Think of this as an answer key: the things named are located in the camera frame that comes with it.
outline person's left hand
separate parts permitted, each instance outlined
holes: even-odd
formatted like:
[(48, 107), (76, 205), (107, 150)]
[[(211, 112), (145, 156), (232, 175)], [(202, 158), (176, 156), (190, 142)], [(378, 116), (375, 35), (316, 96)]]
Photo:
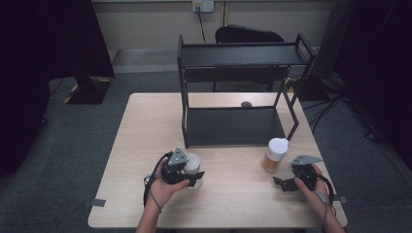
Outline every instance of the person's left hand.
[[(164, 158), (160, 165), (157, 167), (156, 173), (161, 174), (161, 168), (166, 162), (167, 158)], [(184, 189), (189, 184), (189, 180), (184, 180), (180, 183), (168, 184), (163, 181), (162, 178), (157, 178), (154, 180), (151, 186), (151, 194), (148, 195), (148, 201), (146, 205), (156, 205), (162, 209), (164, 205), (170, 200), (173, 194), (179, 190)]]

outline lower shelf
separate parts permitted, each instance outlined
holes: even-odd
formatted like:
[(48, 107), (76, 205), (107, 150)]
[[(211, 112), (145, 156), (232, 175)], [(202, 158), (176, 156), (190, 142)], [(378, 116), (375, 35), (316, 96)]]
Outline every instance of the lower shelf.
[(187, 148), (266, 146), (272, 138), (285, 138), (285, 133), (274, 106), (190, 108), (186, 138)]

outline chair backrest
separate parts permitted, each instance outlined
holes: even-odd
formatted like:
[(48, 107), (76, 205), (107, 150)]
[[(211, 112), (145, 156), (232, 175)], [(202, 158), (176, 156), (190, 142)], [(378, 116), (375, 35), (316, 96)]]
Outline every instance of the chair backrest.
[(215, 40), (216, 43), (285, 42), (275, 32), (240, 25), (227, 25), (218, 28)]

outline carpeted floor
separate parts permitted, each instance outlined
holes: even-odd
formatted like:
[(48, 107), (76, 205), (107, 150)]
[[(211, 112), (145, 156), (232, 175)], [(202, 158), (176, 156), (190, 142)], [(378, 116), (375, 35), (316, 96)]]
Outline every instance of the carpeted floor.
[[(178, 79), (174, 71), (119, 74), (101, 105), (63, 104), (75, 81), (52, 81), (55, 93), (45, 114), (47, 123), (21, 167), (0, 178), (0, 232), (133, 232), (90, 228), (84, 203), (95, 197), (129, 95), (177, 92)], [(244, 88), (258, 91), (265, 86), (220, 83), (218, 90)], [(201, 83), (189, 90), (211, 91), (212, 85)], [(318, 103), (305, 101), (302, 106)], [(308, 121), (327, 104), (306, 109)], [(337, 193), (348, 199), (343, 205), (348, 232), (410, 232), (412, 185), (404, 175), (410, 173), (402, 170), (390, 145), (363, 137), (367, 123), (350, 103), (343, 98), (337, 104), (320, 119), (314, 135)]]

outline black shelf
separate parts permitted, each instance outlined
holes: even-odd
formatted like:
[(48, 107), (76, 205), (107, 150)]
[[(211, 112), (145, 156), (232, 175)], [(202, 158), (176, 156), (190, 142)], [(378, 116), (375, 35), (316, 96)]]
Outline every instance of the black shelf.
[[(306, 79), (315, 58), (301, 34), (292, 43), (233, 43), (185, 45), (179, 38), (178, 66), (182, 93), (182, 131), (185, 147), (263, 146), (272, 138), (292, 138), (299, 122), (285, 79), (293, 65), (306, 66)], [(191, 108), (188, 83), (281, 81), (275, 103), (262, 107)], [(276, 110), (283, 94), (293, 127), (286, 136)]]

